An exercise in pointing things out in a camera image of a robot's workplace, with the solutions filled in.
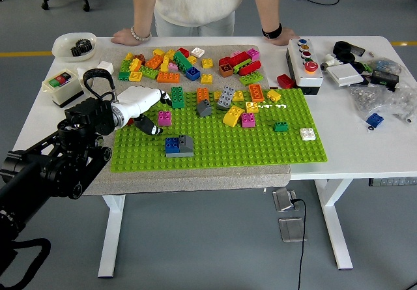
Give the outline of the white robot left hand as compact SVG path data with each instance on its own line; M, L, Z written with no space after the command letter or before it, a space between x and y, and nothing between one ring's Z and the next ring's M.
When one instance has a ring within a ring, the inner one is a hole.
M133 119L135 126L145 134L158 135L163 132L144 113L157 102L172 106L172 101L165 91L131 86L123 91L118 99L117 103L111 104L116 129L126 126L128 121Z

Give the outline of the person's right hand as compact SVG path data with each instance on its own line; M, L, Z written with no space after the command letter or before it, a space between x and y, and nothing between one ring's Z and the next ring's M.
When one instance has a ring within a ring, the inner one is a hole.
M114 44L121 44L124 46L138 46L149 41L151 37L151 33L145 36L139 36L132 27L131 29L122 29L116 32L111 38L111 42Z

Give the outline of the person's left hand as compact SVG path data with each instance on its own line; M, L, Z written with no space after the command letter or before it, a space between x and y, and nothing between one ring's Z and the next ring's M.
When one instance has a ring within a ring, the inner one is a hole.
M269 42L275 46L286 46L290 39L299 39L300 37L290 28L284 27L278 38L270 39Z

